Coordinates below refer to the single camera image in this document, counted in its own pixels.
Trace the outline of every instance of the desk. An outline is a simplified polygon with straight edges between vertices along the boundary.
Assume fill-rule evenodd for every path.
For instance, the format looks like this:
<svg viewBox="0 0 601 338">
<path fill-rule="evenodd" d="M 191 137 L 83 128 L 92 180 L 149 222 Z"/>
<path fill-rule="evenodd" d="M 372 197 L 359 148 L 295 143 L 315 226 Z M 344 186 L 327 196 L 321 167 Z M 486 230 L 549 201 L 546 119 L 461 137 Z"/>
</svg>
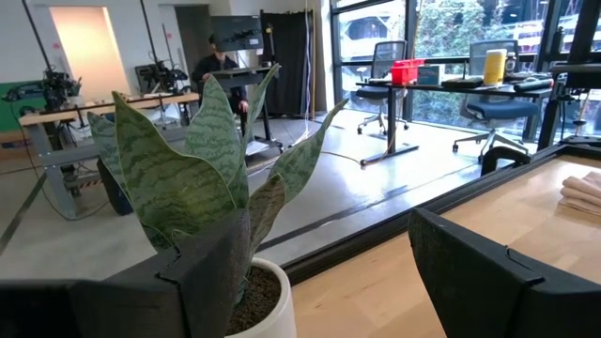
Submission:
<svg viewBox="0 0 601 338">
<path fill-rule="evenodd" d="M 558 206 L 563 180 L 591 171 L 601 171 L 601 149 L 554 146 L 420 207 L 601 284 L 601 218 Z M 398 216 L 391 227 L 407 220 Z M 365 245 L 357 242 L 358 250 Z M 293 296 L 299 338 L 445 337 L 407 234 L 297 284 Z"/>
<path fill-rule="evenodd" d="M 396 95 L 395 91 L 400 89 L 407 90 L 427 90 L 427 91 L 439 91 L 446 93 L 459 93 L 459 94 L 476 94 L 476 95 L 491 95 L 491 96 L 503 96 L 509 98 L 528 98 L 533 100 L 540 100 L 548 98 L 551 95 L 551 88 L 532 90 L 528 92 L 516 92 L 512 85 L 505 85 L 500 88 L 490 87 L 478 87 L 478 88 L 445 88 L 441 85 L 426 85 L 426 84 L 388 84 L 388 83 L 357 83 L 359 86 L 373 86 L 379 88 L 388 88 L 388 148 L 390 149 L 384 158 L 396 156 L 411 150 L 415 150 L 417 146 L 404 147 L 401 150 L 396 150 L 396 144 L 394 141 L 394 135 L 396 134 Z M 533 118 L 529 118 L 526 124 L 526 131 L 536 129 L 535 121 Z M 378 161 L 382 158 L 382 155 L 376 155 L 375 157 L 363 160 L 362 162 L 369 163 Z"/>
<path fill-rule="evenodd" d="M 162 98 L 143 98 L 129 100 L 135 108 L 156 107 L 162 104 L 182 103 L 189 104 L 198 101 L 198 94 L 190 93 L 183 95 L 167 96 Z M 48 134 L 43 124 L 54 123 L 64 120 L 78 119 L 79 114 L 85 115 L 92 112 L 97 115 L 105 115 L 115 112 L 112 103 L 88 105 L 79 109 L 69 109 L 52 113 L 29 114 L 21 117 L 19 123 L 24 127 L 31 139 L 35 153 L 38 155 L 41 165 L 48 177 L 51 189 L 58 203 L 58 207 L 69 218 L 77 217 L 77 206 L 71 195 L 72 190 L 77 190 L 79 184 L 99 179 L 97 174 L 81 177 L 64 177 L 61 166 L 88 161 L 98 157 L 98 150 L 94 145 L 79 146 L 67 149 L 53 149 L 49 143 Z M 167 142 L 181 141 L 186 136 L 187 128 L 179 128 L 170 131 L 161 131 Z"/>
<path fill-rule="evenodd" d="M 215 79 L 217 79 L 224 90 L 229 90 L 231 88 L 245 85 L 259 85 L 265 78 L 265 75 L 270 72 L 270 70 L 271 67 L 256 67 L 248 69 L 218 70 L 212 71 L 211 74 L 215 77 Z M 277 147 L 280 149 L 281 154 L 284 153 L 284 144 L 271 137 L 270 117 L 266 102 L 263 104 L 262 113 L 265 138 L 255 136 L 254 139 L 258 142 L 268 145 L 269 147 L 267 149 Z M 250 131 L 252 127 L 253 126 L 247 126 L 246 128 Z"/>
</svg>

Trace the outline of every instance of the green foliage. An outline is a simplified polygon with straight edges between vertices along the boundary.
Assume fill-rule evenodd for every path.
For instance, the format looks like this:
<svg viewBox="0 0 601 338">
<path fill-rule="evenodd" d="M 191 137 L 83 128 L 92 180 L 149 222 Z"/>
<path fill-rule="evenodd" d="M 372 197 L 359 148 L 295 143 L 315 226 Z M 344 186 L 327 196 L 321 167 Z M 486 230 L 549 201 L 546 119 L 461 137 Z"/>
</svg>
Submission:
<svg viewBox="0 0 601 338">
<path fill-rule="evenodd" d="M 144 115 L 114 93 L 116 142 L 128 196 L 140 221 L 172 237 L 194 234 L 235 208 L 219 172 L 177 153 Z"/>
<path fill-rule="evenodd" d="M 124 189 L 125 179 L 121 171 L 119 153 L 116 147 L 115 123 L 91 112 L 87 112 L 87 120 L 89 121 L 92 137 L 98 147 L 102 162 L 109 172 L 111 172 L 115 181 L 121 186 L 121 189 Z"/>
<path fill-rule="evenodd" d="M 249 201 L 251 215 L 251 253 L 271 231 L 275 218 L 285 205 L 285 184 L 280 175 L 270 177 Z"/>
<path fill-rule="evenodd" d="M 338 103 L 323 121 L 319 131 L 288 150 L 273 165 L 270 177 L 281 175 L 284 178 L 287 203 L 296 197 L 309 181 L 316 167 L 321 146 L 326 137 L 326 130 L 330 127 L 336 114 L 345 107 L 347 102 L 348 99 Z"/>
<path fill-rule="evenodd" d="M 185 152 L 213 164 L 229 182 L 238 171 L 240 136 L 227 96 L 212 76 L 205 83 L 200 112 L 188 128 Z"/>
<path fill-rule="evenodd" d="M 485 23 L 485 8 L 479 0 L 424 0 L 420 13 L 415 55 L 417 57 L 467 56 L 470 44 L 484 39 L 511 38 L 501 25 L 503 2 Z M 460 75 L 463 66 L 447 66 Z M 463 95 L 415 91 L 413 118 L 421 121 L 467 127 L 458 113 Z"/>
<path fill-rule="evenodd" d="M 249 126 L 258 117 L 274 67 L 250 100 Z M 210 77 L 203 104 L 186 137 L 185 152 L 173 150 L 154 125 L 117 93 L 116 123 L 88 115 L 100 156 L 124 188 L 144 226 L 162 234 L 157 248 L 178 243 L 234 209 L 248 209 L 250 257 L 269 233 L 284 205 L 306 185 L 313 173 L 326 129 L 346 101 L 328 115 L 316 134 L 287 151 L 274 165 L 268 181 L 249 196 L 244 161 L 251 135 L 241 138 L 229 102 Z"/>
</svg>

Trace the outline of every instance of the yellow cup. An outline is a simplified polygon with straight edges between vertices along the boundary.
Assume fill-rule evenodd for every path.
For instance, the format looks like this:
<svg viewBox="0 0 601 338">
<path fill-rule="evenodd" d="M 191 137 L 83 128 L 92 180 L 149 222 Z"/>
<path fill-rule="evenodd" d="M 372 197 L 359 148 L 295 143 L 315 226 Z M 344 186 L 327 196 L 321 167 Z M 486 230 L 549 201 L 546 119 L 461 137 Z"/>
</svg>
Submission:
<svg viewBox="0 0 601 338">
<path fill-rule="evenodd" d="M 502 85 L 505 73 L 505 60 L 507 59 L 507 50 L 489 50 L 486 51 L 485 62 L 485 85 Z"/>
</svg>

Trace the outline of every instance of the doorway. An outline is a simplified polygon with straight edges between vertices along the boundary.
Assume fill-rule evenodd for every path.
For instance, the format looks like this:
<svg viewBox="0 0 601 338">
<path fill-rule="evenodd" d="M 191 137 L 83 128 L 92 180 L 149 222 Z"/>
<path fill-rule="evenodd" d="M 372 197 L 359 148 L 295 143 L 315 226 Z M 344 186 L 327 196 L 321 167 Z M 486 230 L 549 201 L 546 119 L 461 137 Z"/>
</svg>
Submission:
<svg viewBox="0 0 601 338">
<path fill-rule="evenodd" d="M 54 25 L 86 101 L 109 100 L 111 91 L 130 93 L 109 13 L 104 7 L 52 7 Z"/>
</svg>

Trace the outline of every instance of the office chair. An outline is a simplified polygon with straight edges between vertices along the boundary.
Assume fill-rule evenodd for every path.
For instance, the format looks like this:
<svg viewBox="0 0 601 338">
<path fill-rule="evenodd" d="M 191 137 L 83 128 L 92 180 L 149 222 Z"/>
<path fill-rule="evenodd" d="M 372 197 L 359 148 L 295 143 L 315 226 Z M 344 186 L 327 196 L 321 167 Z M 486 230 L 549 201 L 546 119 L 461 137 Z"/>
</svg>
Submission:
<svg viewBox="0 0 601 338">
<path fill-rule="evenodd" d="M 372 79 L 384 78 L 394 66 L 394 61 L 405 59 L 405 50 L 407 47 L 406 41 L 389 41 L 380 42 L 376 44 L 374 49 L 374 60 L 372 61 Z M 401 98 L 405 90 L 397 91 L 397 98 Z M 388 100 L 388 89 L 379 88 L 373 86 L 365 86 L 357 90 L 357 98 L 367 100 L 368 103 L 379 106 L 379 113 L 377 115 L 367 117 L 363 123 L 357 126 L 357 133 L 362 134 L 362 127 L 367 126 L 371 122 L 379 122 L 379 126 L 384 129 L 384 135 L 386 135 L 386 127 L 384 124 L 384 115 L 387 112 L 387 100 Z M 409 125 L 406 120 L 400 120 L 400 123 L 405 125 L 405 130 L 409 129 Z"/>
<path fill-rule="evenodd" d="M 506 49 L 508 53 L 516 53 L 516 69 L 519 69 L 517 40 L 478 41 L 470 46 L 470 75 L 484 75 L 486 51 L 493 49 Z M 524 147 L 523 142 L 501 135 L 499 128 L 513 125 L 521 117 L 536 115 L 538 110 L 538 105 L 524 100 L 515 100 L 515 98 L 495 100 L 494 96 L 468 94 L 463 100 L 460 114 L 471 120 L 470 125 L 483 124 L 490 129 L 490 132 L 456 140 L 453 144 L 453 152 L 459 150 L 457 145 L 459 142 L 475 141 L 476 144 L 480 144 L 482 140 L 486 140 L 478 157 L 479 163 L 482 163 L 486 148 L 492 149 L 495 142 L 514 146 L 528 154 L 528 149 Z"/>
</svg>

